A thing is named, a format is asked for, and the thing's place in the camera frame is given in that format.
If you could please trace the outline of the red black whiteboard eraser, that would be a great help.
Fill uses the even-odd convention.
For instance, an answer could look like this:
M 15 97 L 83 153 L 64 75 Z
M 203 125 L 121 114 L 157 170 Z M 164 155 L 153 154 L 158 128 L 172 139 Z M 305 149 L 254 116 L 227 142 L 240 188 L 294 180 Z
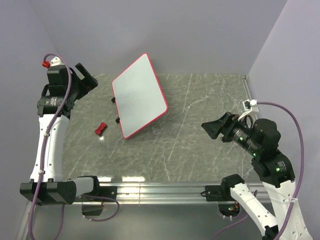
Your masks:
M 104 131 L 108 128 L 108 125 L 105 122 L 101 122 L 99 127 L 94 131 L 98 136 L 102 136 Z

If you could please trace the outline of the pink framed whiteboard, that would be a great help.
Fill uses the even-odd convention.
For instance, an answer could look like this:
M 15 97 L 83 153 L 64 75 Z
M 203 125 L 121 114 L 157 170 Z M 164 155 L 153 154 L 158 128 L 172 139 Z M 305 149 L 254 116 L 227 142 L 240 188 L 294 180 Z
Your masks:
M 111 88 L 124 139 L 168 112 L 165 94 L 148 53 L 123 70 L 111 82 Z

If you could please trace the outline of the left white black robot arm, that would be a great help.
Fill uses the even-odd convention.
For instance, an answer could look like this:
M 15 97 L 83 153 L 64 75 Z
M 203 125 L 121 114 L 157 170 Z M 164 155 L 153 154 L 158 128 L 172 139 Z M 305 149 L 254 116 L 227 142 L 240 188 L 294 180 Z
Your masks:
M 77 198 L 111 202 L 116 199 L 116 186 L 101 186 L 95 175 L 64 180 L 62 156 L 71 111 L 77 100 L 98 86 L 98 81 L 81 64 L 72 68 L 62 63 L 44 63 L 48 84 L 37 102 L 39 141 L 33 171 L 19 192 L 34 205 L 71 205 Z

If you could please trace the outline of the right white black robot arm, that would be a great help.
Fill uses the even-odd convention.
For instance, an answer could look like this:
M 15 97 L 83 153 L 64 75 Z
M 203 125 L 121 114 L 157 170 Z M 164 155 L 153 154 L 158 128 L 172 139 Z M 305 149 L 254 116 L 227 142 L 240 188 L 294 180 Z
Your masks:
M 238 175 L 226 176 L 217 191 L 205 187 L 208 201 L 235 201 L 259 228 L 264 240 L 311 240 L 295 191 L 298 185 L 290 160 L 278 149 L 281 134 L 277 124 L 259 118 L 247 125 L 246 118 L 226 112 L 215 121 L 202 123 L 213 140 L 235 142 L 248 152 L 251 165 L 268 193 L 274 213 L 269 213 Z

